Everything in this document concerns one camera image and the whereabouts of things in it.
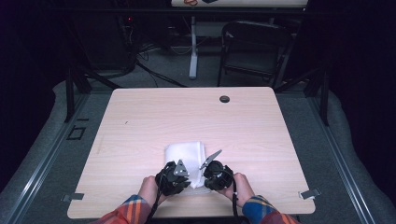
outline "gray carpet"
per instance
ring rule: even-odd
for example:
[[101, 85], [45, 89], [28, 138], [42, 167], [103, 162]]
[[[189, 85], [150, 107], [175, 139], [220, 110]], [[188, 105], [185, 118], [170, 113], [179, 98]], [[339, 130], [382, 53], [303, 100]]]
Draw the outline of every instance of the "gray carpet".
[[[169, 76], [189, 87], [213, 87], [216, 85], [219, 64], [219, 57], [213, 52], [217, 52], [217, 49], [200, 48], [198, 78], [195, 80], [188, 78], [189, 53], [177, 55], [169, 51], [154, 50], [148, 54], [147, 61], [143, 59], [140, 61], [153, 71]], [[139, 67], [136, 67], [128, 76], [111, 80], [127, 88], [175, 87], [158, 78], [154, 82], [153, 77]], [[223, 83], [225, 86], [265, 85], [260, 78], [247, 77], [241, 82], [241, 79], [233, 74], [227, 76]], [[58, 133], [63, 130], [66, 131], [64, 138], [59, 142], [60, 150], [56, 154], [56, 160], [50, 167], [31, 204], [26, 206], [26, 213], [21, 216], [21, 223], [87, 223], [89, 221], [68, 218], [66, 211], [69, 203], [62, 202], [61, 199], [65, 194], [74, 192], [77, 186], [110, 97], [109, 88], [95, 80], [91, 80], [91, 84], [94, 88], [92, 94], [78, 96], [82, 104], [81, 110], [78, 111], [69, 125], [63, 124], [65, 118], [64, 83], [54, 89], [57, 94], [57, 102], [48, 123], [37, 137], [19, 171], [0, 195], [1, 223], [4, 223], [7, 217], [11, 215], [12, 208], [18, 201], [30, 176], [34, 173], [37, 165], [46, 157], [50, 148], [53, 147]], [[312, 111], [308, 100], [301, 94], [301, 89], [296, 88], [293, 92], [279, 94], [277, 99], [303, 167], [308, 186], [311, 189], [319, 188], [322, 192], [322, 195], [315, 199], [317, 208], [315, 213], [300, 216], [300, 220], [303, 223], [361, 223], [343, 180], [334, 165], [329, 142], [320, 129], [318, 120], [314, 116], [315, 112]], [[394, 206], [372, 182], [353, 151], [345, 115], [337, 98], [332, 94], [329, 102], [329, 122], [337, 144], [342, 149], [348, 166], [356, 178], [362, 196], [372, 211], [376, 222], [396, 223]], [[84, 134], [80, 140], [67, 140], [67, 136], [73, 127], [84, 129]], [[69, 138], [79, 137], [80, 131], [74, 131]], [[224, 219], [213, 218], [156, 221], [158, 223], [197, 223], [198, 221], [227, 223]]]

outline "person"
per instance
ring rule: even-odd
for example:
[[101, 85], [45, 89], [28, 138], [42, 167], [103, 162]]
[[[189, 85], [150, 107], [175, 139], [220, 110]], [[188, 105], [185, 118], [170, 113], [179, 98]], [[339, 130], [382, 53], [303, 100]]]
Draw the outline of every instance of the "person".
[[[255, 195], [245, 175], [236, 173], [233, 175], [237, 189], [236, 205], [242, 207], [242, 213], [251, 224], [283, 224], [299, 223], [293, 217], [279, 213], [264, 197]], [[233, 186], [219, 190], [218, 193], [230, 200], [233, 198]], [[132, 195], [120, 207], [110, 212], [92, 224], [144, 224], [155, 204], [157, 196], [157, 184], [154, 176], [143, 179], [142, 186], [137, 195]], [[166, 200], [162, 195], [158, 205]]]

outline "plaid sleeve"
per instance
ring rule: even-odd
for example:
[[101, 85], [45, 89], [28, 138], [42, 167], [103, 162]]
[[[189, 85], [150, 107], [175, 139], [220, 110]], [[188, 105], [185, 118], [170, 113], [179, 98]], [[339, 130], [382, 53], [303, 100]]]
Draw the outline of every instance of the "plaid sleeve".
[[139, 195], [132, 195], [120, 207], [91, 224], [144, 224], [151, 207]]
[[253, 196], [244, 204], [242, 213], [247, 217], [251, 224], [297, 224], [299, 223], [291, 216], [279, 213], [261, 195]]

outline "folded white cloth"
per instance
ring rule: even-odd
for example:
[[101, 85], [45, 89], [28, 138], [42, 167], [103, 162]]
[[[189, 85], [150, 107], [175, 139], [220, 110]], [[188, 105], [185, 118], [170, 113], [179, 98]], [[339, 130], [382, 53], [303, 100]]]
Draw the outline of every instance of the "folded white cloth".
[[167, 146], [165, 149], [165, 163], [169, 161], [177, 163], [178, 160], [183, 160], [187, 172], [190, 173], [190, 187], [196, 189], [203, 186], [205, 183], [204, 170], [199, 168], [206, 160], [204, 144], [201, 142], [188, 142]]

